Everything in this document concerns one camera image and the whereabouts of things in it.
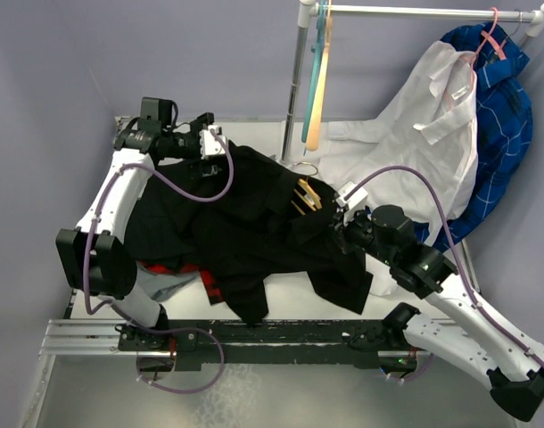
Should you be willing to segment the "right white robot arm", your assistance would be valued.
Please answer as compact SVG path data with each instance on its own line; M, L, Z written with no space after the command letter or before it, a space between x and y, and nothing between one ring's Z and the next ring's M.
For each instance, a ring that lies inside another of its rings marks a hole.
M384 205L372 215L339 208L332 225L345 251L382 262L396 284L451 320L442 327L416 307L399 304L384 319L384 341L431 352L471 375L513 418L530 422L544 401L544 345L522 332L473 288L440 251L420 243L403 210Z

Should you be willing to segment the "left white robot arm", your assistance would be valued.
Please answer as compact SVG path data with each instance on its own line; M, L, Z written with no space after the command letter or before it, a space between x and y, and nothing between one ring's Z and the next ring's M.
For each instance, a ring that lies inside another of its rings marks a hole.
M177 104L145 97L140 113L119 128L111 165L91 207L71 229L63 228L55 243L68 284L84 294L93 315L110 306L140 325L138 337L151 350L167 345L170 329L161 304L137 282L137 265L125 248L126 227L139 196L160 161L198 161L202 134L214 123L205 112L178 129Z

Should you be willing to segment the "yellow plastic hanger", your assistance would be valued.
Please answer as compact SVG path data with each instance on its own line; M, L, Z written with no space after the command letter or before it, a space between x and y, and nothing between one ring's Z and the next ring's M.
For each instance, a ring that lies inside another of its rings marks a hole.
M316 165L308 161L299 161L293 164L295 168L309 167L313 169L310 173L304 173L297 185L293 188L294 197L291 199L292 206L301 216L306 216L311 212L316 212L323 208L321 197L309 183L309 179L318 174Z

